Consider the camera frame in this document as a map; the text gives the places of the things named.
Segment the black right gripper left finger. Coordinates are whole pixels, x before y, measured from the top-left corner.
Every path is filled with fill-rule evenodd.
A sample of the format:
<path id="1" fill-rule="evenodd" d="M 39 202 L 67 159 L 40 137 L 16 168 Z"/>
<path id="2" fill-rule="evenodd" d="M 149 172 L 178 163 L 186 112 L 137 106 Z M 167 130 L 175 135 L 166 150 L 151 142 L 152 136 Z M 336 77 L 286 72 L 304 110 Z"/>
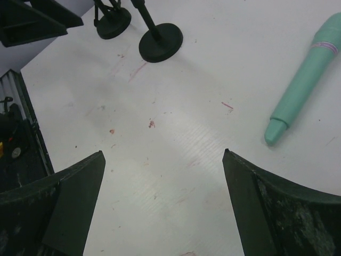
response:
<path id="1" fill-rule="evenodd" d="M 1 193 L 1 255 L 83 255 L 105 169 L 98 151 Z"/>

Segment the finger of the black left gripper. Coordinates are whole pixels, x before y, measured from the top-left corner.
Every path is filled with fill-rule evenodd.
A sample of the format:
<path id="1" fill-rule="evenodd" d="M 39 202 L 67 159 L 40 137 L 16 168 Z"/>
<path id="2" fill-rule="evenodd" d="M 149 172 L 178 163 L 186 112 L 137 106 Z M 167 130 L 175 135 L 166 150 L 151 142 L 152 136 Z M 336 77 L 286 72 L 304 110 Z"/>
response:
<path id="1" fill-rule="evenodd" d="M 64 25 L 40 12 L 1 13 L 1 43 L 5 47 L 28 44 L 67 34 Z"/>
<path id="2" fill-rule="evenodd" d="M 57 1 L 1 1 L 1 26 L 52 22 L 66 28 L 83 25 L 81 17 Z"/>

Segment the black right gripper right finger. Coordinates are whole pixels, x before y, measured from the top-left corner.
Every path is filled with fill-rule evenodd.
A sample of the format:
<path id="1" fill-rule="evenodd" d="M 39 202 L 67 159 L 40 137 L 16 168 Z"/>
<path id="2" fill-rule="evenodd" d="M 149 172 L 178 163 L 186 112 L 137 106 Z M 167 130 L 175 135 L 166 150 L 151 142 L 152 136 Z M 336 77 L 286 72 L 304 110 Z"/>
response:
<path id="1" fill-rule="evenodd" d="M 340 196 L 284 179 L 228 149 L 222 162 L 245 255 L 340 255 Z"/>

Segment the short black round-base mic stand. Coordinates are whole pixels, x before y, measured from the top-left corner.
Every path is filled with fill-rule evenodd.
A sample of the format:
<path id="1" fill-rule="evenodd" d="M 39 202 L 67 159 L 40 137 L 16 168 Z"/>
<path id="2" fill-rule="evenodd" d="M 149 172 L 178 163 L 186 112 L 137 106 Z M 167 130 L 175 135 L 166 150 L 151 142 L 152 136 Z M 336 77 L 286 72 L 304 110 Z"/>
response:
<path id="1" fill-rule="evenodd" d="M 172 23 L 155 25 L 143 0 L 132 0 L 139 11 L 148 31 L 139 42 L 139 53 L 143 60 L 150 63 L 162 62 L 172 57 L 182 46 L 183 34 L 178 26 Z"/>

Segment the mint green microphone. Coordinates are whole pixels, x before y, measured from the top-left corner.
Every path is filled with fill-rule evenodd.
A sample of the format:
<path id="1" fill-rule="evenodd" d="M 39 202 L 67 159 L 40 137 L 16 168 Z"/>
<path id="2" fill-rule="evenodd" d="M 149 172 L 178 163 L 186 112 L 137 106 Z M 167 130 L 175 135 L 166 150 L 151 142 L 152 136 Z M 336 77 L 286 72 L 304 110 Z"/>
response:
<path id="1" fill-rule="evenodd" d="M 315 33 L 306 58 L 275 107 L 265 130 L 267 145 L 275 145 L 291 127 L 329 64 L 340 51 L 340 13 Z"/>

